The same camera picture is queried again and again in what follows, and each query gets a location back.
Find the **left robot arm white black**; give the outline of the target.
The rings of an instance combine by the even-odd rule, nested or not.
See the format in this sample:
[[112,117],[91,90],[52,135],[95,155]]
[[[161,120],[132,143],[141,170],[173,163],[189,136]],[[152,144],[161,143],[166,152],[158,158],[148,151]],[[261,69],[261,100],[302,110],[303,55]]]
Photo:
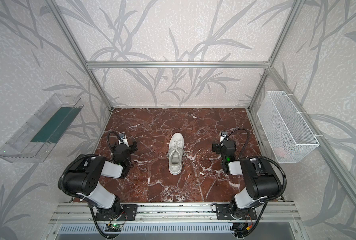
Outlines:
[[89,154],[79,155],[64,170],[58,188],[68,196],[88,202],[90,207],[122,212],[120,199],[100,183],[101,176],[125,179],[131,168],[131,154],[138,150],[137,142],[132,145],[121,143],[113,146],[113,159]]

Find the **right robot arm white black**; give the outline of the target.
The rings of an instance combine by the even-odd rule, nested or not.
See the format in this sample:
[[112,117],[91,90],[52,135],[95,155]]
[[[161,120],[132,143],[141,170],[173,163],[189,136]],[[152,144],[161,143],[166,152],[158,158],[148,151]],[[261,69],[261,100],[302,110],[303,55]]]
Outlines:
[[246,211],[280,197],[287,186],[287,177],[281,166],[264,156],[236,157],[235,141],[213,143],[212,151],[222,158],[222,169],[230,175],[241,175],[245,188],[230,202],[230,211]]

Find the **white sneaker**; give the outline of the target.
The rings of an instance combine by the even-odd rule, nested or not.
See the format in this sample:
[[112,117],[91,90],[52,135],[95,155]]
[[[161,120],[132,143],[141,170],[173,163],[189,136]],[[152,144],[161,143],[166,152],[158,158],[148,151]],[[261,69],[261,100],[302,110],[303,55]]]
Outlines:
[[183,155],[184,137],[181,133],[175,133],[170,140],[168,151],[169,171],[172,175],[181,173]]

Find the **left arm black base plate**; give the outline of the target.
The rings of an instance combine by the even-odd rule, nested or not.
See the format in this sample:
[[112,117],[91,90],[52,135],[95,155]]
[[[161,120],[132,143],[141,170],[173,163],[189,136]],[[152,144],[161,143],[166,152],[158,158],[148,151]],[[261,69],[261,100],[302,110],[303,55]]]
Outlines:
[[125,204],[120,207],[113,206],[111,209],[97,208],[95,218],[97,221],[134,221],[138,205]]

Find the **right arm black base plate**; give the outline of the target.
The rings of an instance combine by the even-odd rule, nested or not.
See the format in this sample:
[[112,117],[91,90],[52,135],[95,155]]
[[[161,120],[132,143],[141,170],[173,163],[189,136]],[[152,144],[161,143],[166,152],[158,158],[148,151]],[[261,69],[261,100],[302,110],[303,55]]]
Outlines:
[[233,204],[215,204],[217,220],[257,220],[257,212],[254,208],[239,209]]

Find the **white shoelace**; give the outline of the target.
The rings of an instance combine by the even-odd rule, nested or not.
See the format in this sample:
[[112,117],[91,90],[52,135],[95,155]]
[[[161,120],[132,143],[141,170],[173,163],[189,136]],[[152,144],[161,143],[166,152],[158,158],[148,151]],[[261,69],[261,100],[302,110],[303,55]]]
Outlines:
[[183,148],[181,147],[172,147],[169,149],[167,157],[169,159],[172,158],[179,158],[181,159],[182,157],[186,156],[188,153],[188,151],[185,151]]

